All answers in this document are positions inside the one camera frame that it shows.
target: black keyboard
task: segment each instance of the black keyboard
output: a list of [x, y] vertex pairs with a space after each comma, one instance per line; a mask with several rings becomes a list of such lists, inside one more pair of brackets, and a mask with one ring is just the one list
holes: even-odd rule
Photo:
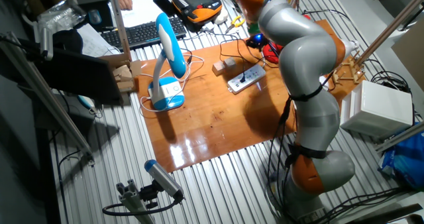
[[[171, 26], [177, 39], [186, 36], [186, 30], [181, 19], [170, 18]], [[142, 48], [153, 44], [159, 44], [160, 38], [156, 32], [156, 22], [145, 23], [131, 28], [125, 28], [128, 37], [128, 43], [131, 49]], [[119, 40], [118, 31], [104, 32], [101, 36], [111, 46], [115, 46], [122, 50], [121, 41]]]

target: black strap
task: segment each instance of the black strap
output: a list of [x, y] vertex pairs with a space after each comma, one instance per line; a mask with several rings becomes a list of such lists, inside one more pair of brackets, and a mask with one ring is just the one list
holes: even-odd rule
[[289, 150], [290, 155], [286, 158], [286, 162], [284, 163], [286, 167], [292, 165], [300, 155], [306, 156], [308, 158], [319, 159], [323, 159], [327, 155], [326, 151], [311, 150], [310, 148], [305, 148], [300, 145], [289, 144]]
[[[280, 120], [278, 121], [278, 125], [286, 125], [286, 121], [289, 118], [290, 115], [290, 105], [292, 104], [292, 101], [308, 101], [312, 97], [318, 95], [318, 93], [323, 89], [323, 85], [321, 84], [318, 89], [316, 89], [313, 93], [310, 93], [309, 95], [300, 95], [300, 96], [289, 96], [289, 98], [286, 101], [286, 105], [284, 106], [283, 113], [280, 117]], [[317, 151], [317, 150], [311, 150], [310, 148], [305, 148], [300, 145], [289, 145], [290, 155], [286, 158], [285, 165], [286, 167], [292, 165], [297, 158], [299, 158], [299, 155], [304, 155], [308, 158], [325, 158], [327, 153], [325, 151]]]
[[294, 101], [308, 101], [309, 99], [311, 99], [312, 97], [318, 95], [318, 93], [323, 89], [323, 85], [319, 85], [318, 89], [316, 89], [313, 93], [310, 93], [309, 95], [300, 95], [298, 97], [295, 96], [290, 96], [290, 98]]

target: small wooden block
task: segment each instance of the small wooden block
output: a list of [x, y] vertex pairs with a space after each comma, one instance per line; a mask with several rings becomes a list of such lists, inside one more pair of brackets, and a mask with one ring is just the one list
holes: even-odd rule
[[229, 69], [232, 70], [236, 67], [236, 60], [234, 58], [227, 58], [224, 60], [224, 65]]
[[122, 71], [127, 71], [127, 70], [128, 71], [130, 70], [127, 65], [120, 66], [119, 68], [113, 70], [113, 75], [114, 76], [121, 75], [122, 74]]
[[134, 89], [134, 82], [118, 82], [120, 92], [132, 91]]
[[123, 70], [121, 73], [121, 81], [122, 82], [128, 82], [131, 81], [133, 78], [133, 75], [131, 74], [130, 70]]
[[212, 72], [215, 74], [215, 76], [219, 76], [225, 72], [225, 65], [222, 63], [222, 61], [216, 62], [212, 66]]

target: paper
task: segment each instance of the paper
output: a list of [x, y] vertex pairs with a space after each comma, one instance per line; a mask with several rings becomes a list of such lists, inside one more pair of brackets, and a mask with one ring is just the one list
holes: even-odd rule
[[109, 45], [91, 25], [84, 25], [77, 29], [77, 31], [83, 41], [82, 54], [98, 58], [100, 56], [121, 53]]
[[[132, 10], [121, 11], [122, 18], [124, 20], [124, 26], [126, 28], [142, 25], [156, 21], [156, 18], [162, 10], [153, 2], [153, 0], [132, 0]], [[113, 26], [116, 27], [115, 16], [112, 10], [112, 4], [109, 2], [109, 8], [111, 10]]]

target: wooden table surface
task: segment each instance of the wooden table surface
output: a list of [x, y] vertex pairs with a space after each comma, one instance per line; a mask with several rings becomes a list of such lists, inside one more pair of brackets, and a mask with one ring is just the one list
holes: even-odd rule
[[[327, 21], [318, 23], [327, 32], [333, 32]], [[250, 62], [244, 64], [245, 69], [248, 69], [258, 59], [250, 55], [243, 41], [222, 44], [222, 51], [238, 56], [237, 43], [240, 53]], [[250, 51], [257, 58], [262, 57], [259, 51]], [[277, 68], [265, 66], [264, 78], [234, 95], [227, 89], [227, 81], [242, 72], [241, 58], [236, 58], [237, 67], [232, 72], [217, 77], [212, 72], [212, 65], [220, 59], [219, 45], [195, 50], [193, 55], [202, 57], [205, 62], [194, 63], [191, 67], [184, 88], [185, 103], [177, 109], [159, 113], [142, 110], [156, 160], [168, 172], [271, 139], [288, 98]], [[156, 60], [143, 61], [142, 73], [153, 74], [155, 63]], [[169, 64], [165, 62], [162, 73], [168, 69]], [[147, 87], [151, 81], [152, 78], [148, 76], [136, 78], [139, 99], [148, 96]], [[343, 81], [332, 93], [340, 104], [354, 87], [352, 82]], [[143, 101], [144, 106], [153, 109], [151, 101]], [[290, 113], [286, 123], [286, 133], [295, 130], [293, 114]]]

